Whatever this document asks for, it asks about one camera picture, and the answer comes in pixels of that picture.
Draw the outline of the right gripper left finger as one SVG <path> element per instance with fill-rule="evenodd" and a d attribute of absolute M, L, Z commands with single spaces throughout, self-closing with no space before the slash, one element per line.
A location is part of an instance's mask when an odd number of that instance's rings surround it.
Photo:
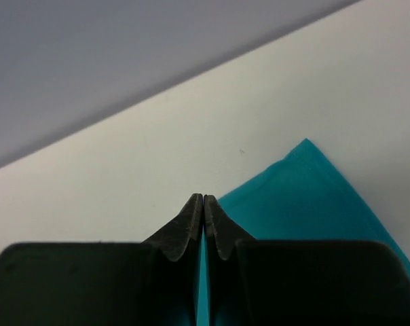
<path fill-rule="evenodd" d="M 177 216 L 143 243 L 158 248 L 168 261 L 198 254 L 202 238 L 203 195 L 192 194 Z"/>

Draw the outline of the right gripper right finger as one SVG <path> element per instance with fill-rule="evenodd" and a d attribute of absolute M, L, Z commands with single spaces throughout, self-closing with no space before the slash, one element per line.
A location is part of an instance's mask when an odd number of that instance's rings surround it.
<path fill-rule="evenodd" d="M 255 240 L 226 214 L 213 195 L 204 197 L 204 222 L 208 256 L 212 260 L 227 261 L 237 241 Z"/>

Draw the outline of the teal t-shirt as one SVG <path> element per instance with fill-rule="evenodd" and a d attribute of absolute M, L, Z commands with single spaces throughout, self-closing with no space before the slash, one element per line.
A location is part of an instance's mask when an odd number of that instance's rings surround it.
<path fill-rule="evenodd" d="M 200 325 L 410 325 L 410 262 L 310 141 L 217 199 L 255 240 L 204 230 Z"/>

